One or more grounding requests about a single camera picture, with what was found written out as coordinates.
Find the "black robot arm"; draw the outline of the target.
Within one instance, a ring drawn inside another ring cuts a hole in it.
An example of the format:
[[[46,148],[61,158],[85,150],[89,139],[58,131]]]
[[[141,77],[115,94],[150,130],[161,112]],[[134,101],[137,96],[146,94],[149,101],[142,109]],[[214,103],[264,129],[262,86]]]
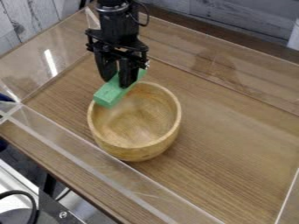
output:
[[[107,82],[117,74],[121,88],[135,82],[138,69],[148,65],[148,46],[137,36],[149,18],[138,22],[138,7],[145,9],[137,0],[97,0],[99,28],[85,30],[86,50],[94,54],[99,77]]]

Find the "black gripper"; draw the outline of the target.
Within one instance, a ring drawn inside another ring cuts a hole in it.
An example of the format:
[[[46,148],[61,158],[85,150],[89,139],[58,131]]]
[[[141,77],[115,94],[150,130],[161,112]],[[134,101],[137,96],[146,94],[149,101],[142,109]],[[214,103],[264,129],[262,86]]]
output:
[[[118,86],[127,88],[137,78],[138,68],[148,65],[148,46],[138,40],[138,27],[148,26],[138,20],[141,3],[98,3],[95,5],[98,28],[87,28],[86,48],[94,53],[97,70],[103,82],[107,82],[118,70]]]

